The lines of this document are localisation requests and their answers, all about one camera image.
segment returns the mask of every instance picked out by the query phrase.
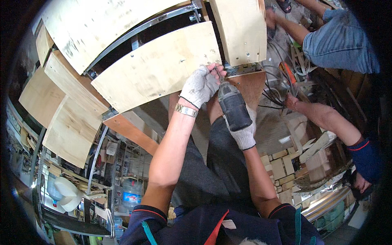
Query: power drill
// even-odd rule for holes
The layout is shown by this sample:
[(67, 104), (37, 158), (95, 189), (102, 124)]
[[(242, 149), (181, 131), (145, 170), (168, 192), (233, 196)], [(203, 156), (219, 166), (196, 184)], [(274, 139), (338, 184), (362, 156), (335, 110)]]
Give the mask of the power drill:
[(216, 67), (214, 69), (221, 83), (219, 85), (218, 101), (227, 119), (230, 131), (235, 132), (250, 126), (252, 119), (249, 116), (240, 91), (228, 81), (225, 81), (225, 78), (220, 75)]

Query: gloved hand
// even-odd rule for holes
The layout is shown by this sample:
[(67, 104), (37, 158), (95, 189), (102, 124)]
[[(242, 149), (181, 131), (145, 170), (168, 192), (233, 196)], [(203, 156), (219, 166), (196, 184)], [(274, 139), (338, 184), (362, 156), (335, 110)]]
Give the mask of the gloved hand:
[(208, 102), (219, 89), (220, 84), (219, 76), (214, 69), (215, 66), (218, 67), (221, 76), (226, 75), (223, 66), (219, 64), (200, 65), (199, 69), (195, 70), (185, 82), (180, 97), (183, 97), (198, 109), (203, 103)]
[(229, 124), (227, 123), (227, 119), (225, 115), (223, 116), (225, 118), (226, 126), (229, 129), (229, 132), (231, 136), (233, 136), (233, 138), (236, 140), (238, 144), (238, 148), (240, 150), (247, 150), (256, 145), (256, 141), (254, 140), (253, 137), (254, 133), (256, 132), (256, 111), (249, 108), (248, 105), (246, 105), (246, 109), (248, 110), (249, 116), (252, 119), (252, 124), (236, 132), (230, 131), (230, 127)]

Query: wristwatch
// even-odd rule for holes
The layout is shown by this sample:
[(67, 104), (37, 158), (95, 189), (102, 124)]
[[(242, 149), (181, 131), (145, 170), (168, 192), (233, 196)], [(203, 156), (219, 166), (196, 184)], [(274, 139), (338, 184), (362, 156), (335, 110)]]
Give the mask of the wristwatch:
[(174, 110), (178, 111), (179, 113), (191, 116), (191, 117), (197, 117), (197, 114), (199, 113), (198, 111), (196, 111), (192, 108), (189, 108), (189, 107), (186, 107), (186, 106), (183, 106), (180, 104), (177, 104), (176, 107), (174, 108)]

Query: work glove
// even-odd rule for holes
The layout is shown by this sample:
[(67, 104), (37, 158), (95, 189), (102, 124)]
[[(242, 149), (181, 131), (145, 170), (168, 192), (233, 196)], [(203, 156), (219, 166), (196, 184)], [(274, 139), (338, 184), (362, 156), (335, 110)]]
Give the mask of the work glove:
[(248, 110), (249, 116), (252, 120), (252, 124), (236, 132), (230, 131), (230, 127), (229, 124), (227, 123), (227, 119), (225, 115), (223, 115), (226, 121), (226, 126), (229, 129), (231, 136), (233, 136), (233, 138), (236, 140), (238, 144), (238, 148), (240, 150), (247, 150), (256, 145), (256, 141), (254, 140), (253, 137), (254, 133), (256, 132), (256, 111), (249, 108), (248, 105), (246, 105), (246, 109)]
[(208, 102), (219, 89), (220, 82), (216, 78), (217, 76), (213, 76), (211, 73), (205, 65), (200, 65), (199, 69), (195, 70), (185, 82), (180, 97), (200, 109), (201, 105)]

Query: blue jeans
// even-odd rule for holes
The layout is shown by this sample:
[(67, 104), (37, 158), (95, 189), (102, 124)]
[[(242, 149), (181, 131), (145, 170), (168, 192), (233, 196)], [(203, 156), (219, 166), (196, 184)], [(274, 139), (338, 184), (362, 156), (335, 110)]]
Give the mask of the blue jeans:
[(355, 16), (348, 11), (327, 9), (327, 22), (303, 40), (305, 56), (315, 65), (361, 73), (379, 73), (380, 64)]

